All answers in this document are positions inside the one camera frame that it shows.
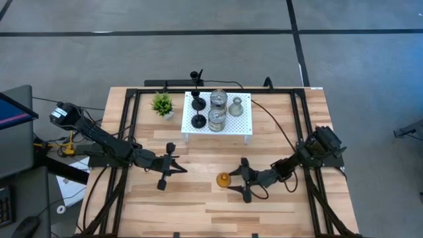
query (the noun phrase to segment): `white platform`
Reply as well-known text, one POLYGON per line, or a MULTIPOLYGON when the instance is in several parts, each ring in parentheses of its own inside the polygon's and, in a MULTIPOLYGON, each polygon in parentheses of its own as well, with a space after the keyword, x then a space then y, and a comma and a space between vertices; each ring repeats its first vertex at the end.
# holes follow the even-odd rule
POLYGON ((191 119, 194 115, 197 115, 191 103, 193 98, 191 92, 185 92, 184 100, 184 114, 182 117, 181 132, 184 136, 185 142, 188 142, 190 134, 202 134, 202 135, 217 135, 217 136, 228 136, 228 135, 240 135, 244 136, 244 143, 248 143, 252 136, 252 118, 251 118, 251 94, 250 93, 228 93, 227 94, 227 108, 233 103, 234 97, 240 97, 242 100, 242 106, 244 112, 242 115, 235 117, 231 116, 230 113, 226 113, 226 126, 220 132, 214 132, 209 129, 208 126, 208 113, 210 111, 210 95, 211 93, 200 93, 200 98, 206 101, 205 109, 199 111, 199 114, 206 117, 207 124, 200 129, 197 129, 191 125, 191 119))

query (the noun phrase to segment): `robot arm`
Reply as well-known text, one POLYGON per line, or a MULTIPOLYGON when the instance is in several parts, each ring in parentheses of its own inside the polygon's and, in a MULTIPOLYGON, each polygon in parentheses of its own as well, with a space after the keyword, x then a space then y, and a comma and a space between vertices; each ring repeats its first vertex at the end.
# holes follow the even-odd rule
POLYGON ((175 150, 173 143, 166 146, 167 154, 156 156, 152 151, 143 149, 142 145, 131 141, 124 141, 115 138, 113 135, 102 130, 95 122, 84 116, 82 108, 71 104, 58 102, 58 107, 50 114, 50 122, 64 130, 76 130, 93 140, 102 147, 105 155, 112 159, 123 162, 126 166, 134 165, 162 173, 157 189, 164 190, 166 187, 166 177, 174 173, 186 173, 187 170, 178 165, 176 156, 172 156, 175 150))

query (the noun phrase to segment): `wooden tabletop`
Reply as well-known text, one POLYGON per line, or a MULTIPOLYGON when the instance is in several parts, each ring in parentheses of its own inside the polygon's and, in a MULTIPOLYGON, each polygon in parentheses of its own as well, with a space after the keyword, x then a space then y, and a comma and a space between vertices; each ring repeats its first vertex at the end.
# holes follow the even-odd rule
MULTIPOLYGON (((124 103, 125 87, 110 89, 102 127, 109 133, 118 131, 124 103)), ((305 88, 307 104, 313 127, 332 126, 323 90, 305 88)), ((252 203, 243 202, 242 195, 216 184, 221 172, 231 172, 240 163, 241 157, 250 161, 254 170, 269 169, 270 164, 289 157, 293 151, 281 131, 263 109, 252 105, 253 135, 248 145, 243 136, 191 135, 185 143, 180 132, 183 94, 170 94, 175 114, 165 121, 151 110, 154 95, 141 96, 135 138, 144 148, 158 155, 165 153, 168 142, 176 144, 177 162, 188 170, 167 179, 166 191, 156 189, 161 174, 146 173, 142 168, 129 170, 124 207, 120 222, 120 237, 171 237, 180 232, 181 237, 314 237, 313 226, 303 170, 297 168, 299 184, 294 193, 289 193, 282 183, 268 188, 269 199, 253 197, 252 203)), ((270 111, 291 142, 297 141, 291 99, 284 94, 253 94, 252 99, 270 111)), ((306 136, 302 109, 299 107, 303 134, 306 136)), ((101 168, 91 171, 87 191, 90 191, 101 168)), ((338 217, 353 232, 358 232, 354 211, 345 178, 335 169, 322 169, 328 202, 338 217)), ((110 169, 107 169, 93 192, 87 224, 97 215, 104 204, 110 169)), ((232 185, 242 184, 241 178, 233 179, 232 185)), ((295 179, 288 180, 295 186, 295 179)), ((258 195, 264 192, 254 187, 258 195)), ((88 192, 85 193, 83 208, 88 192)), ((325 232, 323 213, 318 206, 322 232, 325 232)), ((79 216, 82 227, 83 209, 79 216)), ((114 207, 111 209, 108 231, 111 231, 114 207)))

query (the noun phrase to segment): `gray floor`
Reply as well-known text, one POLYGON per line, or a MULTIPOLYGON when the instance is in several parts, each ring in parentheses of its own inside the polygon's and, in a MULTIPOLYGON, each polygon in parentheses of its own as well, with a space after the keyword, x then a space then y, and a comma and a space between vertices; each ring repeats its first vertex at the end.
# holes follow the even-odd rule
MULTIPOLYGON (((300 30, 423 28, 423 4, 415 0, 293 5, 300 30)), ((0 22, 0 32, 214 28, 289 29, 286 2, 14 0, 0 22)), ((395 139, 392 130, 423 117, 423 35, 301 35, 301 41, 310 84, 325 88, 336 133, 348 146, 360 232, 421 237, 422 142, 395 139)), ((0 38, 0 56, 0 90, 31 84, 35 96, 95 107, 104 107, 111 86, 182 79, 201 68, 204 79, 261 85, 270 76, 277 86, 301 85, 290 35, 0 38)), ((54 104, 35 101, 34 109, 39 136, 65 135, 48 122, 54 104)), ((78 209, 54 216, 53 231, 72 234, 78 209)))

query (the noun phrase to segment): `monitor screen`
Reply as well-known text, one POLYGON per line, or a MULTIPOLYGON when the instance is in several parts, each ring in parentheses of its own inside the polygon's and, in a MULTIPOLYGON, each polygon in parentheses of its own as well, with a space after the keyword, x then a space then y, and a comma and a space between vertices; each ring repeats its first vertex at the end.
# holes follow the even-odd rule
POLYGON ((0 93, 0 130, 38 118, 37 113, 0 93))

